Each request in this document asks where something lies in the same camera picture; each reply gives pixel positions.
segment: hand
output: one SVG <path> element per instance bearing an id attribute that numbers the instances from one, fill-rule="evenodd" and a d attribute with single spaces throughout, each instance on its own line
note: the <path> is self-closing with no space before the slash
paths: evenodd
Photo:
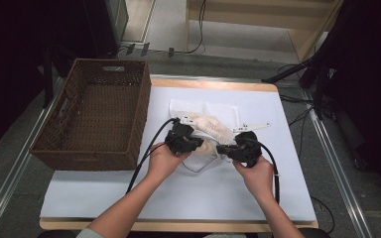
<path id="1" fill-rule="evenodd" d="M 274 198 L 272 193 L 273 165 L 263 156 L 252 168 L 245 168 L 233 161 L 234 167 L 243 176 L 244 183 L 255 198 Z"/>
<path id="2" fill-rule="evenodd" d="M 171 175 L 178 165 L 184 161 L 191 153 L 174 155 L 167 145 L 158 143 L 151 148 L 150 164 L 146 178 L 162 182 Z"/>

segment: black handheld controller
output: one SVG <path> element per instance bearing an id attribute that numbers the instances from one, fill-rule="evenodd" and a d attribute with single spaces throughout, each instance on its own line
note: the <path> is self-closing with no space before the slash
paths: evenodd
<path id="1" fill-rule="evenodd" d="M 192 152 L 200 147 L 203 139 L 191 136 L 193 128 L 189 125 L 181 124 L 178 119 L 173 123 L 172 130 L 166 136 L 165 143 L 174 154 Z"/>
<path id="2" fill-rule="evenodd" d="M 218 154 L 224 154 L 228 158 L 246 163 L 247 168 L 252 168 L 262 155 L 261 144 L 258 143 L 256 134 L 252 131 L 240 133 L 235 137 L 237 145 L 216 146 Z"/>

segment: sleeve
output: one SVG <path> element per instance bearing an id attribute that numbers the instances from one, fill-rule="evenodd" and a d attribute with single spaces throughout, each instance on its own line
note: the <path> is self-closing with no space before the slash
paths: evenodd
<path id="1" fill-rule="evenodd" d="M 81 230 L 81 232 L 79 232 L 76 238 L 103 238 L 103 237 L 99 235 L 97 232 L 89 228 L 84 228 Z"/>

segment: wooden table edge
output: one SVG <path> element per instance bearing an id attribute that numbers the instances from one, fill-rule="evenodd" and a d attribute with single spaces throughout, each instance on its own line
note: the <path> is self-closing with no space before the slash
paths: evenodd
<path id="1" fill-rule="evenodd" d="M 162 77 L 152 77 L 151 84 L 152 86 L 157 87 L 206 88 L 221 90 L 278 92 L 277 86 L 271 83 L 194 80 L 186 79 L 185 77 L 180 80 Z"/>
<path id="2" fill-rule="evenodd" d="M 41 218 L 40 226 L 45 230 L 81 230 L 92 219 Z M 317 221 L 296 221 L 296 227 L 318 228 Z M 132 231 L 164 232 L 270 232 L 266 221 L 186 221 L 186 220 L 138 220 Z"/>

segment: cord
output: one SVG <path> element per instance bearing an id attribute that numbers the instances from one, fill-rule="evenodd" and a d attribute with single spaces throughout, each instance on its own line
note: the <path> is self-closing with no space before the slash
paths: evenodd
<path id="1" fill-rule="evenodd" d="M 199 21 L 199 33 L 200 33 L 200 40 L 199 40 L 199 43 L 198 45 L 196 46 L 196 48 L 194 48 L 193 50 L 191 51 L 188 51 L 188 52 L 173 52 L 174 54 L 177 54 L 177 55 L 189 55 L 189 54 L 192 54 L 194 52 L 197 51 L 197 49 L 199 49 L 200 46 L 203 46 L 203 51 L 201 54 L 203 54 L 205 52 L 205 45 L 203 44 L 203 32 L 202 32 L 202 27 L 203 27 L 203 18 L 205 16 L 205 8 L 206 8 L 206 0 L 203 0 L 202 1 L 202 4 L 200 5 L 200 8 L 199 8 L 199 17 L 198 17 L 198 21 Z M 159 51 L 159 50 L 147 50 L 147 52 L 150 52 L 150 53 L 170 53 L 168 51 Z"/>
<path id="2" fill-rule="evenodd" d="M 261 146 L 268 153 L 269 157 L 271 158 L 271 162 L 272 162 L 272 165 L 274 167 L 275 200 L 277 201 L 277 203 L 280 203 L 280 174 L 278 173 L 277 163 L 275 163 L 275 159 L 272 156 L 272 153 L 270 152 L 270 150 L 264 144 L 262 144 L 262 143 L 260 143 L 260 142 L 258 142 L 256 140 L 252 140 L 252 139 L 249 139 L 249 138 L 246 138 L 245 140 L 253 142 L 253 143 L 256 143 L 259 146 Z"/>
<path id="3" fill-rule="evenodd" d="M 299 145 L 299 159 L 302 157 L 302 148 L 303 148 L 303 133 L 305 131 L 305 122 L 306 122 L 306 118 L 308 118 L 308 114 L 309 112 L 311 111 L 309 110 L 306 115 L 304 116 L 303 118 L 303 123 L 302 123 L 302 131 L 300 133 L 300 145 Z"/>
<path id="4" fill-rule="evenodd" d="M 284 67 L 287 67 L 287 66 L 296 66 L 296 65 L 297 65 L 296 63 L 284 64 L 284 65 L 282 65 L 281 67 L 279 67 L 279 68 L 277 69 L 277 74 L 280 74 L 281 69 L 283 69 Z M 297 77 L 298 77 L 299 79 L 301 79 L 301 77 L 300 77 L 300 75 L 299 75 L 299 72 L 300 72 L 300 71 L 297 71 L 297 72 L 296 72 L 296 75 L 297 75 Z"/>
<path id="5" fill-rule="evenodd" d="M 141 159 L 141 162 L 138 164 L 137 166 L 137 169 L 135 170 L 134 172 L 134 175 L 132 176 L 131 178 L 131 181 L 129 182 L 129 186 L 128 186 L 128 189 L 126 190 L 126 193 L 127 194 L 129 191 L 131 191 L 132 189 L 132 186 L 134 185 L 134 182 L 135 182 L 135 179 L 137 178 L 137 175 L 139 173 L 139 171 L 141 170 L 141 167 L 142 165 L 144 164 L 145 160 L 150 156 L 151 153 L 154 152 L 155 148 L 152 152 L 150 152 L 151 150 L 151 147 L 153 146 L 154 142 L 156 141 L 157 137 L 160 135 L 160 133 L 162 132 L 162 130 L 167 126 L 167 124 L 169 124 L 170 122 L 174 122 L 174 121 L 177 121 L 179 120 L 178 118 L 171 118 L 169 120 L 167 120 L 161 127 L 160 129 L 157 131 L 156 135 L 153 137 L 153 140 L 151 140 L 150 142 L 150 145 L 148 146 L 147 148 L 147 151 L 144 153 L 144 156 L 142 157 Z"/>
<path id="6" fill-rule="evenodd" d="M 300 121 L 300 120 L 303 120 L 310 111 L 312 111 L 314 109 L 313 106 L 309 107 L 308 109 L 306 109 L 304 112 L 302 112 L 300 115 L 298 115 L 296 117 L 296 119 L 294 121 L 292 121 L 291 123 L 289 123 L 289 127 L 291 127 L 293 124 L 295 124 L 296 122 Z"/>
<path id="7" fill-rule="evenodd" d="M 282 95 L 282 94 L 280 95 L 280 99 L 283 100 L 283 101 L 292 102 L 292 103 L 308 103 L 310 105 L 314 104 L 313 100 L 305 100 L 305 99 L 302 99 L 302 98 L 297 98 L 297 97 L 292 97 L 292 96 L 286 96 L 286 95 Z"/>
<path id="8" fill-rule="evenodd" d="M 332 227 L 330 228 L 329 231 L 325 231 L 325 232 L 326 232 L 327 234 L 330 234 L 330 233 L 333 231 L 333 229 L 335 229 L 335 218 L 333 217 L 332 211 L 330 211 L 329 207 L 327 207 L 327 205 L 324 204 L 323 201 L 317 199 L 317 198 L 314 197 L 314 196 L 311 196 L 311 199 L 317 201 L 318 203 L 320 203 L 320 205 L 324 206 L 324 208 L 326 208 L 327 212 L 329 213 L 330 218 L 332 219 Z"/>

